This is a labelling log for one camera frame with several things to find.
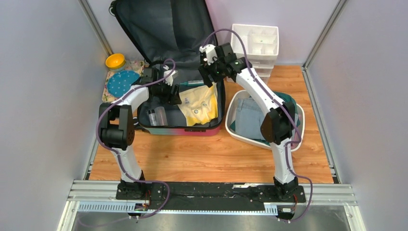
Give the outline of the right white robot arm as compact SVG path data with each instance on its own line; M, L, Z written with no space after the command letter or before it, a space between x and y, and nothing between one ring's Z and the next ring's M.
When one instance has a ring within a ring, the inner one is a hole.
M291 156L293 131L298 130L294 121L296 105L279 98L260 79L245 57L237 57L229 43L203 45L199 52L198 70L205 85L210 86L229 77L244 88L260 107L264 115L260 131L271 146L275 164L274 194L279 201L288 201L299 185Z

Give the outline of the white plastic basin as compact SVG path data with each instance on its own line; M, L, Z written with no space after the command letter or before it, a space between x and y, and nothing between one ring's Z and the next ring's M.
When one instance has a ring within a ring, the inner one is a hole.
M301 138L298 137L298 135L296 134L295 130L293 130L293 135L292 135L292 140L294 140L296 143L295 144L291 144L291 151L296 151L300 148L301 144L302 144L302 140L304 137L304 133L305 133L305 112L303 110L303 108L301 107L301 105L299 105L292 96L283 93L283 92L278 92L275 91L274 92L277 96L279 96L281 99L283 99L284 101L291 101L296 105L296 110L295 110L295 123L297 125L298 130L300 131L300 135ZM260 148L264 148L264 149L270 149L270 145L267 141L262 141L262 140L252 140L252 139L248 139L245 137L242 137L238 134L236 134L235 132L235 118L236 118L236 110L237 110L237 105L238 105L238 100L239 99L244 99L244 98L251 98L251 96L249 95L249 93L247 93L247 91L245 90L240 90L237 93L235 93L235 95L233 96L228 110L227 110L227 115L226 115L226 122L225 122L225 126L226 126L226 130L227 132L230 134L230 136L232 136L233 138L245 142L247 144L256 146L256 147L260 147Z

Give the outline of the dark green garment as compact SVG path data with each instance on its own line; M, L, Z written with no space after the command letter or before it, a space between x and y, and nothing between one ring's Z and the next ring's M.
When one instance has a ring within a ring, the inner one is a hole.
M301 138L303 138L304 111L302 107L300 107L299 110L299 105L296 103L293 97L288 94L282 92L275 92L275 94L285 102L292 102L295 105L294 122L301 133ZM269 143L263 138L260 131L260 126L263 122L264 116L262 115L262 111L257 103L248 95L246 97L234 97L233 102L236 103L236 106L232 106L229 109L229 114L235 113L235 117L232 119L227 119L229 133L231 133L234 138L246 143L251 143L252 145L260 145L263 143L262 146L269 146Z

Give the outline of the light blue denim jeans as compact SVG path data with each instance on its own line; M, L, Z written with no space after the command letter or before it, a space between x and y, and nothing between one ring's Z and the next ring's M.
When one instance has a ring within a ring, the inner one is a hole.
M262 110L253 98L238 100L235 118L236 134L252 139L265 141L260 127L265 118Z

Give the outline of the white plastic drawer organizer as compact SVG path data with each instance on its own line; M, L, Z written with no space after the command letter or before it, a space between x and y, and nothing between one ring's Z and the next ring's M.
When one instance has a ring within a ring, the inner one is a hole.
M279 28L232 24L231 29L242 39L249 62L267 84L279 55Z

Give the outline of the yellow towel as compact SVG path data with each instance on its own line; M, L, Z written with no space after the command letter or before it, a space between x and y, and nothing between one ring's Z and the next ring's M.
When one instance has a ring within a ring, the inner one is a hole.
M180 111L186 118L187 126L204 125L218 117L217 87L199 86L179 93Z

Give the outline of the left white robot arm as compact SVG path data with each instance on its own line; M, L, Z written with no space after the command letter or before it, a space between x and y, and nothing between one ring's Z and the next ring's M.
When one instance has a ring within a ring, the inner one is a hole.
M145 68L142 76L132 83L123 96L112 103L100 105L96 126L97 140L114 155L119 166L121 181L118 191L129 193L136 200L145 197L148 182L144 179L132 147L135 138L133 113L149 99L150 90L154 87L172 90L177 71L166 65L164 70L164 76L159 78L156 68Z

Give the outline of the pink and teal kids suitcase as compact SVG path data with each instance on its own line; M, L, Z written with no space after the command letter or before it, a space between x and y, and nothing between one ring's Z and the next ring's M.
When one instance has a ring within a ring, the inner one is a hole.
M115 0L112 14L123 31L150 67L159 70L162 77L163 62L175 61L178 76L173 85L179 84L179 92L196 88L181 86L190 80L201 80L199 73L199 47L214 31L206 2L203 0ZM225 113L225 85L216 83L218 117L204 125L186 125L186 118L178 105L161 103L150 97L137 109L139 125L154 135L213 136L222 125ZM167 126L151 126L148 110L163 106Z

